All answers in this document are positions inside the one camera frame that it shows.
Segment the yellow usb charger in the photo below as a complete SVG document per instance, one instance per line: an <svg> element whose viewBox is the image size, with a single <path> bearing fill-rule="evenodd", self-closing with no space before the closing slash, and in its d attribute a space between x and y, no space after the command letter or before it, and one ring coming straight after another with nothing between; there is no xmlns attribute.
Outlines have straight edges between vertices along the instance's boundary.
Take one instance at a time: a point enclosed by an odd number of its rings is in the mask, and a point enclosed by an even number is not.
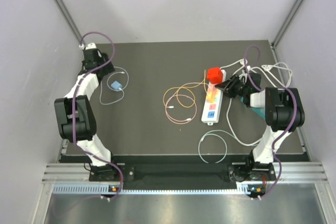
<svg viewBox="0 0 336 224"><path fill-rule="evenodd" d="M216 93L213 93L212 95L207 94L206 101L208 103L214 103L216 99Z"/></svg>

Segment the light blue usb charger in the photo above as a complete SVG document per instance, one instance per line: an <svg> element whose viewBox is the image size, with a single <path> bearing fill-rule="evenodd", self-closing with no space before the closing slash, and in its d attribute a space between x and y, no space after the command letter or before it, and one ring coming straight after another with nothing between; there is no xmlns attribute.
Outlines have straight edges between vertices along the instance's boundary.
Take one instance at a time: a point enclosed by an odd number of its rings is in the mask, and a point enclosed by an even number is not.
<svg viewBox="0 0 336 224"><path fill-rule="evenodd" d="M111 90L116 91L116 92L123 90L122 84L118 81L114 81L112 84L110 84L110 88Z"/></svg>

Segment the white power strip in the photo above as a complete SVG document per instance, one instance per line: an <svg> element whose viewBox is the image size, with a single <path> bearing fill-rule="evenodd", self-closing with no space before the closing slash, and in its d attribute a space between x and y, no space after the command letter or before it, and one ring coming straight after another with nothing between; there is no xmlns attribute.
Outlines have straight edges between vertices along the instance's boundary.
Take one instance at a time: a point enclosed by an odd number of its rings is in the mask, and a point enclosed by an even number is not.
<svg viewBox="0 0 336 224"><path fill-rule="evenodd" d="M220 67L208 69L206 75L208 86L201 121L209 126L219 122L223 92L215 86L224 82L225 79L226 71L224 69Z"/></svg>

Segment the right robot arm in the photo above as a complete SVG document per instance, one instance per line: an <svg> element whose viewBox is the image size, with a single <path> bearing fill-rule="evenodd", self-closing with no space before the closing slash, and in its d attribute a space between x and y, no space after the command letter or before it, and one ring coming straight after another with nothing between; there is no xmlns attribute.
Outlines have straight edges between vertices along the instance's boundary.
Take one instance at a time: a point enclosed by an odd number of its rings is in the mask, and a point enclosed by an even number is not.
<svg viewBox="0 0 336 224"><path fill-rule="evenodd" d="M260 87L261 75L248 73L244 80L237 74L216 84L228 98L240 96L249 108L264 109L267 124L258 145L253 149L252 162L245 166L245 174L252 180L264 174L262 164L274 161L274 154L282 142L305 122L305 113L297 88Z"/></svg>

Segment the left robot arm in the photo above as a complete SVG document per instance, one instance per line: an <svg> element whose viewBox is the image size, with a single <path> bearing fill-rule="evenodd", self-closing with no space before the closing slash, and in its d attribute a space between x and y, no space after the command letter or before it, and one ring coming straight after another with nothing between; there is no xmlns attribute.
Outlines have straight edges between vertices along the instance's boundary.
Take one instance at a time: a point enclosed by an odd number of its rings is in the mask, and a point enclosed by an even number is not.
<svg viewBox="0 0 336 224"><path fill-rule="evenodd" d="M111 152L97 135L97 123L90 99L105 76L115 71L108 55L96 44L81 46L84 59L77 81L63 97L54 101L58 131L63 140L73 143L91 160L94 167L102 167L101 174L107 180L114 180L119 168L111 163Z"/></svg>

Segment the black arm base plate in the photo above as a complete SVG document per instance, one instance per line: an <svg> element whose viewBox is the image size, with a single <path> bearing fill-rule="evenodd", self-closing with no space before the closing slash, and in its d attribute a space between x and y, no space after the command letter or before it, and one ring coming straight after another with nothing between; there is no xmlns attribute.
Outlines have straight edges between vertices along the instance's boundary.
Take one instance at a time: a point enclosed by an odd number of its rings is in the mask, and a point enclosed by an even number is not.
<svg viewBox="0 0 336 224"><path fill-rule="evenodd" d="M145 163L145 164L118 164L117 167L123 174L122 181L125 183L137 182L145 178L211 178L220 182L244 182L275 180L275 170L272 164L262 165L259 169L252 169L246 164L205 164L205 163Z"/></svg>

